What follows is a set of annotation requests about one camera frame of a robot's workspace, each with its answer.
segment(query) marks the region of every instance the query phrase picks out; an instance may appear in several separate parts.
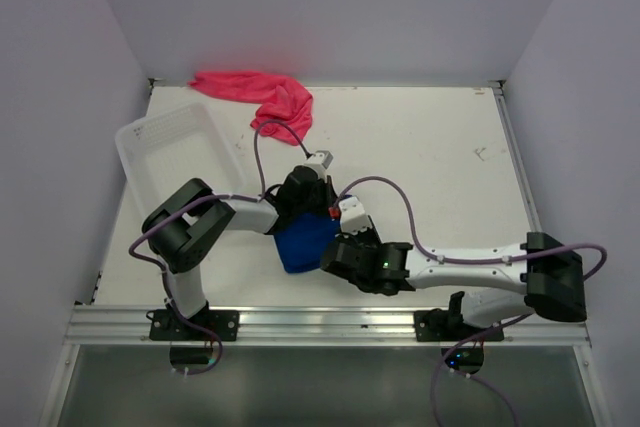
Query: red towel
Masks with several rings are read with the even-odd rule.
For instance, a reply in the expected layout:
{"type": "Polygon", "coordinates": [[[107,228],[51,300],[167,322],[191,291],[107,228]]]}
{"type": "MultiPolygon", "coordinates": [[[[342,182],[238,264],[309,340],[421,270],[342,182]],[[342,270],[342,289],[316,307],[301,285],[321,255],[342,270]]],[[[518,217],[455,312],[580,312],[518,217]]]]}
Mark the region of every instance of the red towel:
{"type": "MultiPolygon", "coordinates": [[[[286,75],[261,72],[198,72],[189,85],[210,97],[262,104],[251,121],[254,129],[268,119],[284,121],[301,139],[311,128],[313,97],[304,86],[286,75]]],[[[278,124],[267,124],[260,135],[275,137],[291,145],[298,142],[278,124]]]]}

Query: blue object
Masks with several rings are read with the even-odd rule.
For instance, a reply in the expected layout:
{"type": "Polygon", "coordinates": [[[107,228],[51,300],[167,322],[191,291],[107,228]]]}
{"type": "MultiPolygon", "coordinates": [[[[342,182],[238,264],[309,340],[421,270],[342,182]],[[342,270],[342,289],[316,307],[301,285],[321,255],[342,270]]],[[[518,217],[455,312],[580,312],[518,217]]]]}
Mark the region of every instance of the blue object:
{"type": "Polygon", "coordinates": [[[273,236],[284,270],[299,274],[320,267],[322,254],[339,230],[339,220],[301,214],[287,229],[273,236]]]}

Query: plastic container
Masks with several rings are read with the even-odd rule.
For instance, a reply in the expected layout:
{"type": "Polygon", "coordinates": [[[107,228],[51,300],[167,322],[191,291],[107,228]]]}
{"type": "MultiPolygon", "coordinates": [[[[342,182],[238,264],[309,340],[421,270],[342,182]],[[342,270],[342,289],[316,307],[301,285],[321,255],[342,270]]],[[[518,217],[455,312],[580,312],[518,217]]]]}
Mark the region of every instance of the plastic container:
{"type": "Polygon", "coordinates": [[[136,120],[117,132],[116,146],[143,218],[194,177],[216,193],[242,192],[246,183],[215,115],[202,104],[136,120]]]}

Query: white table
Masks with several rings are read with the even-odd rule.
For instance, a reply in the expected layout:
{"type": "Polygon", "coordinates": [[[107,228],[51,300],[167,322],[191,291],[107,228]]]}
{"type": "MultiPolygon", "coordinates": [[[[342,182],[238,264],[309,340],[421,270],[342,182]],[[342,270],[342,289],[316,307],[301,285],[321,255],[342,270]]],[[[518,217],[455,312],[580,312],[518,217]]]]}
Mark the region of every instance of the white table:
{"type": "MultiPolygon", "coordinates": [[[[525,240],[530,230],[496,99],[489,88],[314,87],[310,150],[330,150],[337,190],[365,175],[382,175],[405,189],[418,234],[435,247],[491,247],[525,240]]],[[[149,114],[203,102],[222,116],[225,132],[247,172],[247,194],[259,191],[249,122],[255,105],[212,99],[189,88],[156,87],[149,114]]],[[[300,150],[260,139],[267,184],[281,182],[303,160],[300,150]]],[[[402,201],[388,186],[354,191],[383,241],[411,241],[402,201]]],[[[125,187],[105,257],[95,304],[160,305],[157,268],[130,258],[142,217],[125,187]]],[[[222,235],[202,265],[212,306],[433,307],[459,287],[395,297],[363,294],[322,271],[286,274],[273,239],[244,232],[222,235]]]]}

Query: metal bracket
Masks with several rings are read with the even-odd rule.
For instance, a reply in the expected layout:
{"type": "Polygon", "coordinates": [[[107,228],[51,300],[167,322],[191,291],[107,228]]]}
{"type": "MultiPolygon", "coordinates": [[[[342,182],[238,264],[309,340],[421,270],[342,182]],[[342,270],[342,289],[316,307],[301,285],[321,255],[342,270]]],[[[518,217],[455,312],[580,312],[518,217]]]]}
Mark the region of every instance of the metal bracket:
{"type": "MultiPolygon", "coordinates": [[[[222,341],[233,342],[238,337],[240,314],[237,310],[207,310],[197,315],[198,325],[211,329],[222,341]]],[[[209,340],[206,334],[186,327],[170,310],[149,311],[147,318],[151,320],[149,340],[170,342],[209,340]]]]}
{"type": "MultiPolygon", "coordinates": [[[[455,330],[445,328],[433,329],[429,325],[428,316],[433,313],[434,310],[416,310],[413,313],[413,328],[416,331],[417,342],[458,342],[484,330],[465,324],[457,326],[455,330]]],[[[501,342],[504,340],[504,332],[499,330],[487,335],[484,340],[489,342],[501,342]]]]}

